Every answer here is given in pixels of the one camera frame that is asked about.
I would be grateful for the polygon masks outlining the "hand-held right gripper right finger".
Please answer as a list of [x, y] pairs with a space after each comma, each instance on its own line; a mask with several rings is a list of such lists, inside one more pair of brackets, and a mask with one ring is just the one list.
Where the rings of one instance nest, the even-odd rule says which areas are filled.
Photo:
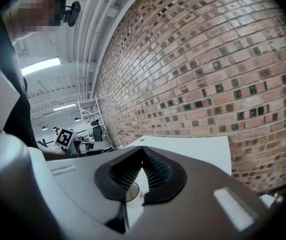
[[135, 240], [247, 240], [266, 223], [259, 197], [208, 162], [159, 148], [153, 152], [179, 163], [184, 188], [167, 203], [144, 206], [129, 230]]

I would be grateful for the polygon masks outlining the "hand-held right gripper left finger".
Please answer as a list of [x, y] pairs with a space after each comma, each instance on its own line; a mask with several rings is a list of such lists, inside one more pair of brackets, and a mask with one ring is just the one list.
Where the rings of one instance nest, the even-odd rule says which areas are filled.
[[142, 147], [106, 154], [51, 161], [49, 206], [64, 240], [143, 240], [136, 232], [143, 213], [143, 197], [131, 203], [142, 170]]

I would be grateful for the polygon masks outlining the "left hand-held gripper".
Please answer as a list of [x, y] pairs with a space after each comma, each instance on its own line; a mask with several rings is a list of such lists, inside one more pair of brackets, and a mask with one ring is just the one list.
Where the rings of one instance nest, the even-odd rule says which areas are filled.
[[71, 158], [93, 156], [96, 153], [93, 141], [84, 140], [70, 129], [60, 129], [55, 143]]

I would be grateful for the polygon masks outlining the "person's left forearm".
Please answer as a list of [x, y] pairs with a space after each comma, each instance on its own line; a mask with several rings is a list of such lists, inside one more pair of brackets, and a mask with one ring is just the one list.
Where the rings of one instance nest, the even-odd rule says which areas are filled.
[[52, 160], [62, 160], [62, 159], [69, 159], [70, 156], [65, 151], [60, 149], [52, 149], [45, 147], [39, 143], [37, 143], [38, 149], [43, 153], [45, 160], [52, 161]]

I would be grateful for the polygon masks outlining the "long ceiling light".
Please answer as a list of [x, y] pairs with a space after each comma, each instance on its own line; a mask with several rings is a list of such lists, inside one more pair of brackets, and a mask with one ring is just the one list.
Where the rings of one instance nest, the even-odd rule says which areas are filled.
[[59, 111], [59, 110], [62, 110], [62, 109], [72, 108], [72, 107], [75, 107], [75, 106], [76, 106], [76, 104], [68, 104], [68, 105], [56, 107], [56, 108], [53, 109], [53, 111]]
[[26, 76], [42, 69], [50, 68], [52, 66], [54, 67], [57, 65], [60, 65], [59, 58], [48, 59], [22, 68], [21, 73], [23, 76]]

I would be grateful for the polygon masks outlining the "black office chair with headrest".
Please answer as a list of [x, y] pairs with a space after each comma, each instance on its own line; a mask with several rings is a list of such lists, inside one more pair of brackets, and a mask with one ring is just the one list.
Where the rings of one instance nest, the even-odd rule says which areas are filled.
[[91, 122], [92, 128], [92, 135], [94, 137], [95, 142], [101, 142], [102, 141], [102, 127], [99, 124], [99, 120], [96, 119], [95, 121]]

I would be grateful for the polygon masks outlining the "person's dark shirt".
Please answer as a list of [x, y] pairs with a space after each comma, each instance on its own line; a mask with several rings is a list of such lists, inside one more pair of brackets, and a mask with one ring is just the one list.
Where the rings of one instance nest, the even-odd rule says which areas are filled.
[[18, 67], [15, 51], [0, 14], [0, 70], [19, 94], [5, 123], [4, 131], [21, 139], [26, 146], [38, 148], [34, 137], [30, 104], [27, 96], [27, 82]]

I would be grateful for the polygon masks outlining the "white table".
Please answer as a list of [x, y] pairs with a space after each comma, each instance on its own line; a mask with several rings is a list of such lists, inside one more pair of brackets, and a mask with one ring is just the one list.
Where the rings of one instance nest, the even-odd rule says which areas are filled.
[[[128, 148], [134, 146], [149, 146], [171, 151], [213, 164], [226, 174], [232, 174], [230, 147], [226, 136], [203, 138], [142, 136], [127, 145]], [[139, 171], [134, 182], [139, 184], [144, 195], [149, 192], [147, 174], [143, 169]], [[139, 217], [143, 214], [143, 210], [143, 205], [140, 207], [128, 207], [126, 205], [129, 228], [133, 227], [138, 221]]]

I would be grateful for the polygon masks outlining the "white plug adapter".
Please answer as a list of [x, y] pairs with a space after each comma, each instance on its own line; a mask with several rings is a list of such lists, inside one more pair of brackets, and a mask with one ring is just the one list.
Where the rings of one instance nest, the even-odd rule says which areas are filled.
[[275, 193], [274, 195], [264, 194], [260, 196], [260, 200], [268, 209], [270, 209], [273, 205], [279, 205], [282, 203], [284, 198], [278, 193]]

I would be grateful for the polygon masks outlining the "white ceiling pipes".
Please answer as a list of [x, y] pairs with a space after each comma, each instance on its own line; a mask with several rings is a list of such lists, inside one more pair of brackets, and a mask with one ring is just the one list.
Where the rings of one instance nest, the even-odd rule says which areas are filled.
[[96, 71], [98, 57], [113, 22], [128, 0], [83, 0], [75, 36], [76, 82], [80, 99], [91, 90], [91, 70]]

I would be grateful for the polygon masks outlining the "white metal frame rack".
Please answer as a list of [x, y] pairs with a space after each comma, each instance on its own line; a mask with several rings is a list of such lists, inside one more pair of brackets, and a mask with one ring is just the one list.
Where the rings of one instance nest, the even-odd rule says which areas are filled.
[[96, 97], [91, 97], [89, 99], [84, 100], [82, 99], [78, 100], [77, 104], [82, 122], [85, 126], [85, 132], [89, 140], [95, 140], [94, 132], [98, 132], [98, 129], [94, 130], [94, 128], [100, 126], [102, 130], [102, 140], [111, 144], [111, 139], [109, 133], [107, 132], [104, 119], [102, 117], [101, 109], [98, 104], [98, 99]]

